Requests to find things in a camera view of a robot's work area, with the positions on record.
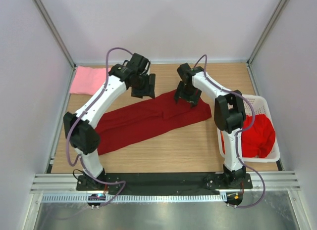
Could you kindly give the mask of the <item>dark red t-shirt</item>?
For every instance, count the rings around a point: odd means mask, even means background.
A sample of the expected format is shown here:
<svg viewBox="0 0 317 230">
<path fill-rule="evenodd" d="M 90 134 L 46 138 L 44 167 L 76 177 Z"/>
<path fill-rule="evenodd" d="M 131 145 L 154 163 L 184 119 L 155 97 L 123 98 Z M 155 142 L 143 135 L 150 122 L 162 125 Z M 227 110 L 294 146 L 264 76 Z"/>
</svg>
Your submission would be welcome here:
<svg viewBox="0 0 317 230">
<path fill-rule="evenodd" d="M 169 131 L 211 118 L 210 105 L 199 99 L 192 107 L 174 99 L 170 91 L 105 113 L 96 127 L 101 138 L 98 154 L 104 155 L 126 146 L 160 136 Z"/>
</svg>

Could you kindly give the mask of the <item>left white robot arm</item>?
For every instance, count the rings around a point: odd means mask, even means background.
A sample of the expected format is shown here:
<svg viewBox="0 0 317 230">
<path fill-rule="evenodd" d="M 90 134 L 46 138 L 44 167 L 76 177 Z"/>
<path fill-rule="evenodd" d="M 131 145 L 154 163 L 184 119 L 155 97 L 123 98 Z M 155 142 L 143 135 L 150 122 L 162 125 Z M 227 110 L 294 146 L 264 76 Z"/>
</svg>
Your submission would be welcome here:
<svg viewBox="0 0 317 230">
<path fill-rule="evenodd" d="M 121 64 L 107 65 L 106 80 L 97 92 L 75 113 L 65 113 L 66 158 L 70 166 L 81 163 L 83 172 L 78 183 L 84 188 L 101 190 L 110 185 L 99 160 L 101 138 L 96 127 L 110 105 L 128 89 L 132 97 L 155 98 L 156 76 L 149 73 L 150 65 L 150 61 L 138 53 Z"/>
</svg>

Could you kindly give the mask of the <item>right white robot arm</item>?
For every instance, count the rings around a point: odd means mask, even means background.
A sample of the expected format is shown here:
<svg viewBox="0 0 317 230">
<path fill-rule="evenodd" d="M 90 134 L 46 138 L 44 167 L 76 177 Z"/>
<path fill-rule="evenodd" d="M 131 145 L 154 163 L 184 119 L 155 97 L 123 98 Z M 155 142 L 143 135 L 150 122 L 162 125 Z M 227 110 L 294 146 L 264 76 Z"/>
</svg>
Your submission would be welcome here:
<svg viewBox="0 0 317 230">
<path fill-rule="evenodd" d="M 235 188 L 246 176 L 246 167 L 241 159 L 241 132 L 246 120 L 241 92 L 222 86 L 201 66 L 191 68 L 184 63 L 177 68 L 177 73 L 181 81 L 174 95 L 175 101 L 183 99 L 195 107 L 201 93 L 214 100 L 214 123 L 222 133 L 225 149 L 222 181 L 226 187 Z"/>
</svg>

